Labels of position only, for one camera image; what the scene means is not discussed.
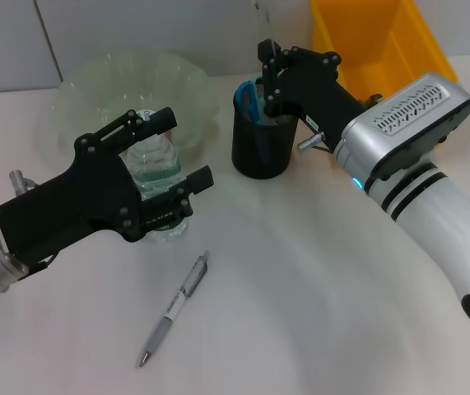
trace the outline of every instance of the black stripe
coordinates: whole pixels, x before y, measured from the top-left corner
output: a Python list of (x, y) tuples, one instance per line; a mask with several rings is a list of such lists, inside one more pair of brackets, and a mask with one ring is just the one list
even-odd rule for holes
[(396, 221), (398, 219), (399, 214), (401, 214), (401, 211), (403, 211), (407, 206), (415, 199), (417, 198), (421, 192), (425, 191), (427, 188), (429, 188), (432, 184), (434, 184), (436, 181), (439, 181), (441, 179), (444, 179), (447, 177), (444, 173), (436, 173), (432, 175), (430, 178), (426, 179), (423, 181), (421, 184), (419, 184), (417, 187), (415, 187), (412, 192), (410, 192), (399, 204), (398, 206), (392, 211), (392, 219)]
[(375, 181), (375, 179), (372, 179), (371, 177), (369, 177), (366, 180), (365, 187), (363, 188), (365, 190), (366, 194), (368, 194), (368, 192), (370, 191), (370, 188), (372, 188), (372, 185), (374, 185), (374, 181)]
[(415, 181), (419, 176), (423, 175), (429, 170), (437, 169), (433, 163), (428, 162), (427, 164), (423, 165), (412, 171), (410, 174), (405, 175), (401, 181), (390, 191), (388, 195), (383, 200), (381, 204), (381, 208), (383, 211), (387, 211), (389, 209), (390, 203), (399, 195), (408, 185), (410, 185), (413, 181)]

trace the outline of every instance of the white pen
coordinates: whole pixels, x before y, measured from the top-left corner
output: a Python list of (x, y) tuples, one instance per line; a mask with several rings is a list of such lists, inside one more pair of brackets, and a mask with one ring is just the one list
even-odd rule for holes
[(144, 366), (149, 358), (156, 352), (165, 336), (167, 336), (172, 323), (176, 320), (179, 311), (184, 307), (185, 301), (193, 295), (196, 287), (203, 279), (207, 271), (208, 259), (209, 251), (206, 251), (198, 258), (191, 272), (185, 278), (184, 284), (179, 288), (178, 293), (167, 308), (165, 315), (149, 336), (147, 345), (143, 350), (142, 359), (139, 363), (140, 368)]

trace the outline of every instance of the yellow container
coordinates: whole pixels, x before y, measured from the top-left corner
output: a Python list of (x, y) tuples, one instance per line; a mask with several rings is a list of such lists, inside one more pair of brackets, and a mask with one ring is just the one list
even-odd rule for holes
[(316, 52), (342, 57), (339, 83), (357, 99), (388, 97), (426, 72), (457, 77), (412, 0), (311, 0)]

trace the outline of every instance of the black pen holder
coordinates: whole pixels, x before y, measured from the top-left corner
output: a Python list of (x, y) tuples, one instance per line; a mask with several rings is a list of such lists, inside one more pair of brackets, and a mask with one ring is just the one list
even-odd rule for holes
[(299, 119), (286, 116), (276, 125), (253, 123), (235, 107), (231, 160), (235, 168), (252, 179), (272, 179), (290, 164)]

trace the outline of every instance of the green plastic bowl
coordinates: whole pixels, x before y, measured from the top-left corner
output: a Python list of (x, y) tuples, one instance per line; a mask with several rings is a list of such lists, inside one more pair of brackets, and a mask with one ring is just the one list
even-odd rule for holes
[(75, 140), (97, 132), (129, 109), (171, 107), (178, 127), (176, 151), (198, 146), (218, 103), (207, 74), (172, 53), (135, 49), (85, 63), (58, 89), (51, 124), (73, 150)]

